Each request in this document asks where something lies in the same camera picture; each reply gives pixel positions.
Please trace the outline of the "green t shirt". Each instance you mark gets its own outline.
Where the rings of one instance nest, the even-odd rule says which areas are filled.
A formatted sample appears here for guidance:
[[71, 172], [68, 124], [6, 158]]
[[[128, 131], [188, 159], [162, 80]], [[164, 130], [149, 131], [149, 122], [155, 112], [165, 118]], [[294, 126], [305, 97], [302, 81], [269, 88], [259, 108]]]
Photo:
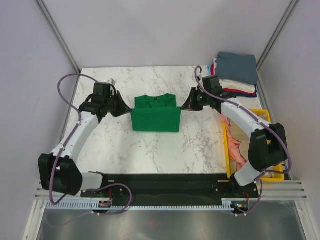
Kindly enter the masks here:
[[134, 99], [134, 108], [130, 115], [132, 129], [135, 132], [180, 131], [181, 108], [177, 106], [174, 94], [138, 96]]

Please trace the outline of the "beige t shirt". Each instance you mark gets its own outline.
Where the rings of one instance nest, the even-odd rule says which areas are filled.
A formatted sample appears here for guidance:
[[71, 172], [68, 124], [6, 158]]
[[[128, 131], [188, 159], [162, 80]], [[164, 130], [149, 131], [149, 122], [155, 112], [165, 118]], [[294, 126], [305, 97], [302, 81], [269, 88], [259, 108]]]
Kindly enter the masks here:
[[[230, 130], [235, 139], [241, 142], [240, 144], [240, 152], [243, 155], [243, 157], [249, 161], [248, 154], [249, 154], [249, 145], [250, 145], [250, 138], [246, 135], [246, 133], [239, 127], [237, 126], [232, 120], [230, 120]], [[226, 144], [225, 146], [227, 147], [226, 150], [226, 166], [229, 172], [229, 175], [231, 176], [232, 174], [237, 172], [237, 163], [230, 160], [230, 154], [228, 151], [228, 142], [227, 142], [227, 131], [226, 131], [226, 126], [223, 123], [222, 125], [225, 127], [225, 132], [226, 132]]]

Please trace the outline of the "pink t shirt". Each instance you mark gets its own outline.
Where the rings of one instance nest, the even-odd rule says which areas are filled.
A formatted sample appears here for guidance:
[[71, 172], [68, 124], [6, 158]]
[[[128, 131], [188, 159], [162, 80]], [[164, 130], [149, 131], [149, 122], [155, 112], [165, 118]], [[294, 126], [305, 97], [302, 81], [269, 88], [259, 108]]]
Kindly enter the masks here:
[[230, 160], [236, 162], [236, 170], [239, 171], [246, 163], [247, 160], [241, 154], [241, 142], [233, 137], [230, 129], [230, 120], [223, 114], [220, 114], [220, 120], [226, 127], [226, 138], [228, 143], [228, 152]]

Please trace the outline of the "yellow plastic bin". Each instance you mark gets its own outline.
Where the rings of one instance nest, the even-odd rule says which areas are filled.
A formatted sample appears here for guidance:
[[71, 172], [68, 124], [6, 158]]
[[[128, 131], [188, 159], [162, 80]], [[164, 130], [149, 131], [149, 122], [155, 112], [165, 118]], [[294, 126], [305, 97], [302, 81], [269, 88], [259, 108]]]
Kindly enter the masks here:
[[[265, 110], [265, 109], [251, 109], [251, 111], [254, 114], [256, 114], [258, 117], [271, 123], [271, 117], [270, 117], [270, 114], [267, 110]], [[226, 153], [227, 153], [227, 147], [225, 146], [225, 144], [226, 144], [226, 130], [225, 130], [225, 127], [223, 126], [223, 123], [222, 123], [222, 132], [223, 132], [223, 137], [224, 137], [224, 151], [225, 151], [225, 155], [226, 155]], [[278, 164], [276, 166], [273, 166], [272, 170], [278, 171], [278, 172], [283, 172], [282, 163]], [[227, 177], [230, 178], [231, 175], [229, 175], [230, 173], [228, 172], [228, 169], [227, 169], [227, 162], [226, 162], [226, 173], [227, 173]], [[282, 181], [284, 181], [285, 176], [284, 176], [284, 174], [267, 172], [264, 176], [261, 177], [261, 179], [264, 182], [282, 182]]]

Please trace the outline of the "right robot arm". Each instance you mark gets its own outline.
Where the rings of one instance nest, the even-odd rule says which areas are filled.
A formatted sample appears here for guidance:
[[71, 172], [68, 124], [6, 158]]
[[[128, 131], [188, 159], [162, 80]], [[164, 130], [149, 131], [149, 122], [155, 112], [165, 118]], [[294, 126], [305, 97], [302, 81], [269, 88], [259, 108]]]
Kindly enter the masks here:
[[280, 123], [271, 124], [242, 106], [235, 96], [223, 91], [216, 76], [195, 79], [198, 86], [191, 88], [181, 110], [200, 112], [209, 106], [232, 120], [249, 137], [248, 162], [231, 176], [229, 184], [230, 193], [240, 197], [247, 191], [247, 185], [289, 159], [285, 129]]

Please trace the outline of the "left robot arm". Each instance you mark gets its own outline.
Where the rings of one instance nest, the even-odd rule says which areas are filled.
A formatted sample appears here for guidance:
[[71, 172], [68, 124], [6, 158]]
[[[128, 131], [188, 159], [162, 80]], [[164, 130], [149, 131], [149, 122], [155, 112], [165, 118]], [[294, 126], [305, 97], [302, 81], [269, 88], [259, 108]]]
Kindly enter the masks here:
[[93, 93], [76, 109], [78, 119], [73, 129], [49, 154], [38, 159], [41, 186], [51, 193], [75, 196], [92, 190], [99, 197], [106, 196], [110, 185], [98, 172], [81, 172], [78, 157], [89, 136], [108, 114], [117, 118], [132, 110], [119, 91], [110, 83], [96, 82]]

